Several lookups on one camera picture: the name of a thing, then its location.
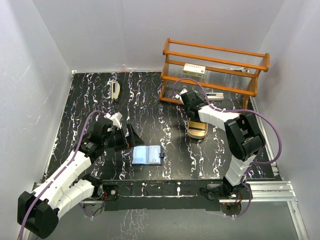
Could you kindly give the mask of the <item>blue card holder wallet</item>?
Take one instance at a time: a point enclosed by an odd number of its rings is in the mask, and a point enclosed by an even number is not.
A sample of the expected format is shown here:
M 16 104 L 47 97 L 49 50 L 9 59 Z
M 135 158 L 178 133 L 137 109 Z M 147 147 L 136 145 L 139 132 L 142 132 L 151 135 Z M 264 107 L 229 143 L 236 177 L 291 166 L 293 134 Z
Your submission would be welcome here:
M 133 148 L 130 163 L 138 166 L 160 166 L 164 158 L 165 152 L 161 145 L 140 145 Z

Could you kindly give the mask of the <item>stack of silver cards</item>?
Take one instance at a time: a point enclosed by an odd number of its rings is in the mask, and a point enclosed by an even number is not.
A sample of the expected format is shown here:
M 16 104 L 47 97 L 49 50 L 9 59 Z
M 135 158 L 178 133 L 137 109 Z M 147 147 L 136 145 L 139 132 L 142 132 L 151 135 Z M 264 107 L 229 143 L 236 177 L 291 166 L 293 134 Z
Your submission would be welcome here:
M 197 132 L 205 132 L 206 131 L 206 126 L 189 126 L 188 127 L 192 131 L 197 131 Z

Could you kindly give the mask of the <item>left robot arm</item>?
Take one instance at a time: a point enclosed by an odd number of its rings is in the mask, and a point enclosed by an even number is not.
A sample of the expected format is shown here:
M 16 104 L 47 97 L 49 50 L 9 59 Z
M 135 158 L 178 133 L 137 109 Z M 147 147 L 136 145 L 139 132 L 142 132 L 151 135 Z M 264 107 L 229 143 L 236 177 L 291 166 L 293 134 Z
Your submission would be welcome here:
M 132 124 L 126 127 L 127 133 L 113 120 L 106 119 L 97 121 L 92 131 L 83 130 L 76 148 L 58 170 L 32 192 L 24 191 L 19 196 L 18 239 L 23 239 L 24 230 L 47 238 L 66 212 L 87 198 L 97 200 L 103 195 L 101 179 L 89 173 L 81 174 L 107 149 L 119 152 L 144 145 Z

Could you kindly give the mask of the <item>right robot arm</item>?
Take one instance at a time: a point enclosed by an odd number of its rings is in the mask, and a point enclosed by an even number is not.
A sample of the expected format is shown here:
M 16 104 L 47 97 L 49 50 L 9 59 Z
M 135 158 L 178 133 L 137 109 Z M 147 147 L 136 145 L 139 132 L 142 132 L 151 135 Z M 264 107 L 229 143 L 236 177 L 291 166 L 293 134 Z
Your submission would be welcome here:
M 244 109 L 223 110 L 202 100 L 195 91 L 180 94 L 190 120 L 210 124 L 226 134 L 231 161 L 222 179 L 222 186 L 215 192 L 220 196 L 235 198 L 245 187 L 245 177 L 266 140 L 257 122 L 257 113 Z

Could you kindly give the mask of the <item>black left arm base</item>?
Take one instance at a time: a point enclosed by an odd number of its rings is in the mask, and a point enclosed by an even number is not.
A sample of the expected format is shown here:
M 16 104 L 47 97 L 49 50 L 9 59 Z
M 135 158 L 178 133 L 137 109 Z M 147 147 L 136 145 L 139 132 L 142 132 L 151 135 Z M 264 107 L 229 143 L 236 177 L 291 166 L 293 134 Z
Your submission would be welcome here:
M 108 203 L 116 202 L 118 198 L 118 185 L 102 184 L 94 187 L 93 195 L 81 203 L 81 208 L 87 217 L 93 219 L 106 210 Z

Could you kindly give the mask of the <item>beige oval card tray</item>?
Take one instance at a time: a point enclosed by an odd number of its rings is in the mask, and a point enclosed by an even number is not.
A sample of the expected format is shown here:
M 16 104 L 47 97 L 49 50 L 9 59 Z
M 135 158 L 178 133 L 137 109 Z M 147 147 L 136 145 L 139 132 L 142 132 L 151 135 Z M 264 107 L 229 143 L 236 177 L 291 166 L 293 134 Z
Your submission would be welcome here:
M 208 133 L 208 124 L 198 121 L 189 120 L 187 126 L 187 135 L 190 138 L 201 140 Z

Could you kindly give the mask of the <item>white small stapler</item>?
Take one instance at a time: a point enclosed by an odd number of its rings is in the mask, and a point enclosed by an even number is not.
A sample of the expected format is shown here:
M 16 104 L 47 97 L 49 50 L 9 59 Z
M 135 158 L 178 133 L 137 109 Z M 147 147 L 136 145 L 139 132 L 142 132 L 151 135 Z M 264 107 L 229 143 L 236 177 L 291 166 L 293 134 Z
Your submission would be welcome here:
M 207 92 L 207 98 L 209 101 L 223 101 L 224 94 L 222 92 Z

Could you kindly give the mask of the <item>white red small box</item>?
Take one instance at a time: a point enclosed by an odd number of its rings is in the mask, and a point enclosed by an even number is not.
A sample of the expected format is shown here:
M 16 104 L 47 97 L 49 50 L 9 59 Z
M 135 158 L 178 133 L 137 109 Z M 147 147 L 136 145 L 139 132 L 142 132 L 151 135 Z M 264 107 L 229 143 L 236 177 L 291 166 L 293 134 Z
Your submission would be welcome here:
M 206 72 L 206 67 L 202 65 L 185 63 L 182 73 L 191 77 L 203 77 Z

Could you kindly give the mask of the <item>orange wooden shelf rack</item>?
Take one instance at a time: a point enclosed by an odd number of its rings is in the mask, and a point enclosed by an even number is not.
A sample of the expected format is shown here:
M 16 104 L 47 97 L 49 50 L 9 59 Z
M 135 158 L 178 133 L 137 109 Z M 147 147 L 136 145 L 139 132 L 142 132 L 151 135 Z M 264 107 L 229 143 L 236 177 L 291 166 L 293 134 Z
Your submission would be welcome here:
M 162 54 L 165 56 L 161 72 L 163 81 L 159 100 L 178 104 L 170 96 L 179 85 L 200 84 L 202 87 L 222 92 L 239 94 L 243 108 L 247 109 L 249 99 L 258 93 L 258 79 L 261 72 L 270 68 L 269 53 L 256 53 L 200 43 L 167 38 Z M 183 74 L 185 63 L 205 66 L 203 77 Z

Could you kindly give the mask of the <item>white and black stapler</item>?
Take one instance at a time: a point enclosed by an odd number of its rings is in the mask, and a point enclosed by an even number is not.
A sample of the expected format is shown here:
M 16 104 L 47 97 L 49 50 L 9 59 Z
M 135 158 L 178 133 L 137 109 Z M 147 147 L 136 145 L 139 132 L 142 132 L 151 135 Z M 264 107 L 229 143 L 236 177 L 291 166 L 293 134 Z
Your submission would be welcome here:
M 117 101 L 120 95 L 121 85 L 118 81 L 112 80 L 111 82 L 111 99 Z

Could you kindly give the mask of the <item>aluminium front rail frame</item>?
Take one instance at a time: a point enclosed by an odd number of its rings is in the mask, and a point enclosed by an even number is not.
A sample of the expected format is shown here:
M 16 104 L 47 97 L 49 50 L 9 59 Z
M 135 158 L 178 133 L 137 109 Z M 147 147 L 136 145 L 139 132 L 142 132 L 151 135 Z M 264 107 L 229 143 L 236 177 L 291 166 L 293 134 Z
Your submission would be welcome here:
M 248 181 L 244 186 L 252 197 L 249 200 L 209 200 L 200 194 L 200 188 L 207 184 L 220 183 L 222 182 L 219 180 L 103 181 L 103 185 L 119 187 L 118 200 L 108 203 L 105 211 L 205 209 L 221 212 L 225 217 L 237 218 L 254 202 L 286 202 L 298 238 L 308 238 L 291 182 Z

